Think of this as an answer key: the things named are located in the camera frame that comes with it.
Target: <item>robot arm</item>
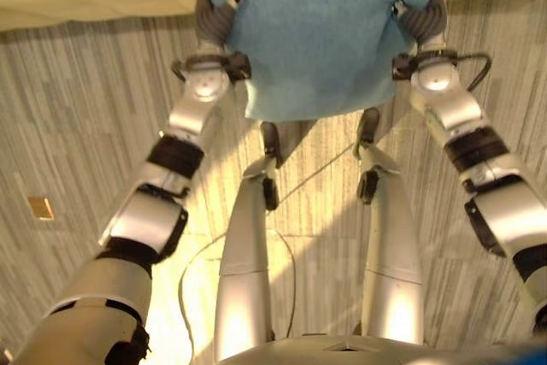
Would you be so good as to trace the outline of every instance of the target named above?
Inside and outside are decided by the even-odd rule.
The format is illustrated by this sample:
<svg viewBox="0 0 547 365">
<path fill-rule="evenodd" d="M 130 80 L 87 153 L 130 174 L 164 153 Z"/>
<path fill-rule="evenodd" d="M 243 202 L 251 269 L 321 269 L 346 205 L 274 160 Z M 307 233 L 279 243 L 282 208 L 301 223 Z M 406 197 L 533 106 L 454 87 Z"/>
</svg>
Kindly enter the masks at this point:
<svg viewBox="0 0 547 365">
<path fill-rule="evenodd" d="M 250 75 L 224 43 L 238 5 L 197 0 L 198 50 L 185 65 L 185 93 L 129 185 L 122 206 L 86 263 L 38 325 L 14 364 L 125 364 L 146 357 L 151 267 L 171 256 L 185 228 L 184 200 L 215 130 L 215 105 Z"/>
<path fill-rule="evenodd" d="M 444 40 L 444 0 L 432 0 L 424 11 L 407 9 L 402 3 L 394 8 L 420 47 L 415 56 L 400 55 L 394 60 L 393 78 L 406 80 L 410 103 L 422 114 L 472 196 L 465 210 L 480 243 L 511 259 L 521 278 L 521 297 L 535 315 L 534 333 L 545 331 L 544 194 L 520 158 L 497 135 L 470 90 L 460 83 L 456 68 L 460 59 L 446 48 Z"/>
</svg>

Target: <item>blue fabric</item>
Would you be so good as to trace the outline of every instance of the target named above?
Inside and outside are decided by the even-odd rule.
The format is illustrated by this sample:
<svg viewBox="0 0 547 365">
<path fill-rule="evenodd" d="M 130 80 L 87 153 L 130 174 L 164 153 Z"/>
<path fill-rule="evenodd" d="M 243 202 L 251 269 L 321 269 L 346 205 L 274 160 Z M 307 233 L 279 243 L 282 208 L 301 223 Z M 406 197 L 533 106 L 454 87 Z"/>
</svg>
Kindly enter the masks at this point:
<svg viewBox="0 0 547 365">
<path fill-rule="evenodd" d="M 510 365 L 547 365 L 547 349 L 524 355 L 509 363 Z"/>
<path fill-rule="evenodd" d="M 390 98 L 391 59 L 412 45 L 391 17 L 395 1 L 246 0 L 228 39 L 252 66 L 246 115 L 307 120 Z"/>
</svg>

